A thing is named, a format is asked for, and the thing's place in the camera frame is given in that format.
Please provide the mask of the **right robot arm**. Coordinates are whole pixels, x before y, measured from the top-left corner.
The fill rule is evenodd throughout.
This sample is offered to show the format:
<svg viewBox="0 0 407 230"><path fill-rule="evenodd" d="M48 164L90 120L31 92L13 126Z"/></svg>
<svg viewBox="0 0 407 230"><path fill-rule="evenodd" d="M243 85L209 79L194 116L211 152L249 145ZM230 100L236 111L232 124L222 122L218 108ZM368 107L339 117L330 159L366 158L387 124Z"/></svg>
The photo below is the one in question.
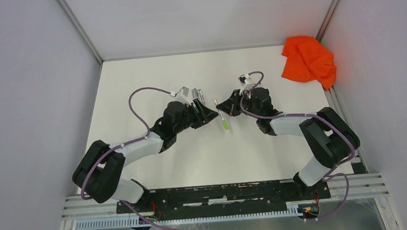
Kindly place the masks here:
<svg viewBox="0 0 407 230"><path fill-rule="evenodd" d="M263 134L301 136L306 140L312 158L293 177L293 191L300 199L310 198L316 191L315 185L352 159L361 145L357 134L334 109L324 107L312 114L283 113L274 108L266 88L248 92L236 89L216 108L232 117L243 113L255 118Z"/></svg>

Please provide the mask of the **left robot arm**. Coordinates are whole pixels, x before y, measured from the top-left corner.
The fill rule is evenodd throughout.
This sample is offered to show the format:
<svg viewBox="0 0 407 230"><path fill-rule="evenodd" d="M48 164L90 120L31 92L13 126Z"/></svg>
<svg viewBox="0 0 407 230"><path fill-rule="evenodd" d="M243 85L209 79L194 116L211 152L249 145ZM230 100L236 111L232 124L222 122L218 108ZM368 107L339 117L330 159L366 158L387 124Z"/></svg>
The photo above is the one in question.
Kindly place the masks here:
<svg viewBox="0 0 407 230"><path fill-rule="evenodd" d="M171 101L162 117L136 139L110 145L96 140L87 150L72 175L72 181L81 188L85 199L104 203L109 199L123 200L137 212L150 206L148 190L135 180L121 177L123 168L139 159L165 152L177 135L187 128L198 129L219 116L219 113L195 99L191 104Z"/></svg>

